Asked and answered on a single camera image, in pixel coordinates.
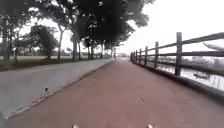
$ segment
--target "tree trunk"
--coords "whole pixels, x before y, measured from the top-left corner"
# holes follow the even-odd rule
[[[91,45],[91,60],[94,59],[94,49],[93,49],[93,44]]]
[[[16,47],[16,50],[15,50],[15,61],[18,61],[18,59],[17,59],[17,56],[18,56],[18,51],[19,51],[19,48],[18,48],[18,47]]]
[[[8,44],[7,44],[7,26],[6,26],[6,19],[3,18],[3,35],[2,35],[2,43],[4,44],[3,46],[3,54],[4,54],[4,60],[7,62],[9,61],[9,56],[8,56]]]
[[[72,59],[74,61],[77,60],[77,42],[76,42],[76,34],[73,33],[73,54],[72,54]]]
[[[90,51],[89,51],[89,47],[88,47],[88,59],[90,59]]]
[[[29,46],[29,53],[30,53],[30,56],[32,56],[32,46]]]
[[[59,46],[58,46],[58,60],[61,58],[61,41],[62,41],[63,31],[61,31],[60,39],[59,39]]]
[[[80,48],[80,42],[78,43],[79,46],[79,60],[81,60],[81,48]]]
[[[103,59],[103,44],[101,44],[101,54],[100,54],[100,58]]]

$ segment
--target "overcast sky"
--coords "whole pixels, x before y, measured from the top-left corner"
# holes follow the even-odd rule
[[[159,45],[174,43],[176,32],[182,32],[183,40],[224,32],[224,0],[157,0],[154,4],[146,5],[143,12],[149,15],[148,26],[137,28],[133,22],[130,24],[136,32],[117,48],[118,52],[130,53],[134,50],[154,47],[155,41]],[[44,20],[42,24],[57,27],[57,24]],[[22,30],[29,32],[29,27]],[[62,48],[72,48],[71,33],[66,31],[63,35]],[[215,43],[224,46],[224,41]],[[209,50],[203,44],[186,45],[183,51]],[[160,52],[175,52],[175,48],[162,49]]]

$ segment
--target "tree canopy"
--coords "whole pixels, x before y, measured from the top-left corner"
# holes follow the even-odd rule
[[[77,40],[98,42],[105,48],[119,46],[134,29],[127,23],[135,21],[146,26],[148,16],[143,6],[154,0],[1,0],[0,15],[15,27],[24,25],[31,17],[48,18],[78,33]]]

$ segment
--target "fence post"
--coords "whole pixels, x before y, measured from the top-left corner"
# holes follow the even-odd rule
[[[155,62],[154,62],[154,68],[157,68],[157,61],[158,61],[158,54],[159,54],[159,42],[156,42],[155,44]]]
[[[175,67],[175,75],[180,76],[181,68],[181,52],[182,52],[182,34],[181,32],[177,32],[177,55],[176,55],[176,67]]]
[[[138,51],[136,50],[135,53],[136,53],[135,62],[137,62],[137,60],[138,60]]]
[[[142,59],[142,49],[139,50],[139,63],[141,63]]]
[[[148,46],[145,47],[145,65],[147,65]]]

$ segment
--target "path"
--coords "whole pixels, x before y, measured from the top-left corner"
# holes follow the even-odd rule
[[[224,108],[200,93],[114,61],[8,120],[16,128],[223,128]]]

